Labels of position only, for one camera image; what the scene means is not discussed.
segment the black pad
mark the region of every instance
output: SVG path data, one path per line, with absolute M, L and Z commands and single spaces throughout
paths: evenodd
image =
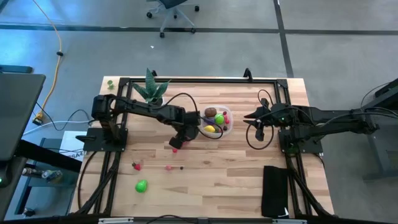
M 261 215 L 269 218 L 289 218 L 287 208 L 287 169 L 264 166 L 262 179 Z

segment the concrete floor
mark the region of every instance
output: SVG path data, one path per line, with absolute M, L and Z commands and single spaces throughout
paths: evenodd
M 145 13 L 152 5 L 144 0 L 38 3 L 51 19 L 64 25 L 158 27 L 163 18 L 148 20 Z M 278 28 L 272 0 L 203 0 L 200 5 L 199 13 L 182 8 L 198 27 Z M 286 29 L 398 29 L 394 0 L 280 0 L 280 8 Z M 30 1 L 11 0 L 0 13 L 0 24 L 47 21 Z M 186 25 L 177 20 L 171 27 Z M 157 32 L 65 31 L 60 35 L 65 56 L 46 106 L 54 120 L 67 119 L 76 109 L 90 111 L 103 76 L 144 75 L 147 67 L 170 76 L 240 77 L 246 67 L 255 77 L 287 76 L 279 34 L 171 32 L 165 39 Z M 324 110 L 357 108 L 368 90 L 397 78 L 397 42 L 398 35 L 287 35 L 294 77 L 305 79 L 310 104 Z M 34 73 L 47 76 L 39 98 L 43 102 L 57 59 L 55 33 L 0 29 L 0 49 L 1 64 L 28 65 Z M 74 117 L 84 119 L 83 114 Z M 34 127 L 29 124 L 27 130 Z M 86 126 L 71 124 L 66 129 Z M 42 137 L 61 138 L 62 132 L 47 127 L 25 139 L 38 144 Z M 376 171 L 366 137 L 336 134 L 325 137 L 322 144 L 335 213 L 398 223 L 398 180 L 362 181 L 363 175 Z

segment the green fruit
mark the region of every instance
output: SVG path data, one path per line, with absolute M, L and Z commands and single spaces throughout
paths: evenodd
M 216 124 L 223 124 L 224 123 L 224 116 L 222 114 L 217 114 L 215 116 Z
M 147 190 L 147 186 L 148 186 L 148 181 L 146 180 L 140 180 L 137 184 L 136 184 L 136 191 L 138 193 L 144 193 Z

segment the small plant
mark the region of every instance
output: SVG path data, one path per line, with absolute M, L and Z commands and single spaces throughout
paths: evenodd
M 108 89 L 109 89 L 109 90 L 113 90 L 113 89 L 114 89 L 114 85 L 113 85 L 112 80 L 109 80 L 109 81 L 107 82 L 107 84 L 108 84 Z
M 137 92 L 146 100 L 148 103 L 154 103 L 157 105 L 161 105 L 162 95 L 166 92 L 167 86 L 169 82 L 162 83 L 160 85 L 156 85 L 155 78 L 152 75 L 152 72 L 147 68 L 147 75 L 145 77 L 145 88 L 139 86 L 136 83 L 133 83 L 132 86 Z

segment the wooden table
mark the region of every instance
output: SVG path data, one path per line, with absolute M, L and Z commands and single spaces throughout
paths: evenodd
M 100 94 L 116 94 L 117 88 L 108 90 L 107 81 L 112 80 L 118 86 L 119 79 L 120 77 L 104 77 Z M 308 106 L 304 80 L 290 78 L 287 82 L 292 104 Z M 166 101 L 177 93 L 189 93 L 194 97 L 199 110 L 208 105 L 225 105 L 231 109 L 234 119 L 232 133 L 220 140 L 199 135 L 176 154 L 168 144 L 176 134 L 171 126 L 152 118 L 129 114 L 129 138 L 119 166 L 112 216 L 157 217 L 173 214 L 182 217 L 262 217 L 264 166 L 286 167 L 286 163 L 276 134 L 272 144 L 261 151 L 251 149 L 246 142 L 247 124 L 243 122 L 243 116 L 260 106 L 257 99 L 260 89 L 267 90 L 275 101 L 274 88 L 268 84 L 171 83 L 164 95 Z M 261 97 L 268 98 L 264 92 Z M 143 101 L 136 91 L 132 93 L 132 98 Z M 182 106 L 187 111 L 194 110 L 192 101 L 186 96 L 177 97 L 171 105 Z M 252 130 L 250 142 L 257 147 L 264 145 L 271 131 L 266 129 L 264 132 L 264 142 L 257 142 Z M 98 185 L 103 156 L 104 153 L 97 153 L 88 165 L 81 187 L 83 203 Z M 303 154 L 302 157 L 308 188 L 324 208 L 333 213 L 325 171 L 319 158 L 312 154 Z M 133 162 L 140 162 L 142 170 L 133 169 Z M 174 169 L 167 171 L 166 165 L 171 165 Z M 140 194 L 134 187 L 142 179 L 148 181 L 149 187 L 145 193 Z M 297 189 L 300 208 L 304 211 L 302 193 Z M 105 189 L 103 207 L 107 195 Z M 76 199 L 75 194 L 71 212 L 77 210 Z M 292 209 L 289 190 L 291 217 Z

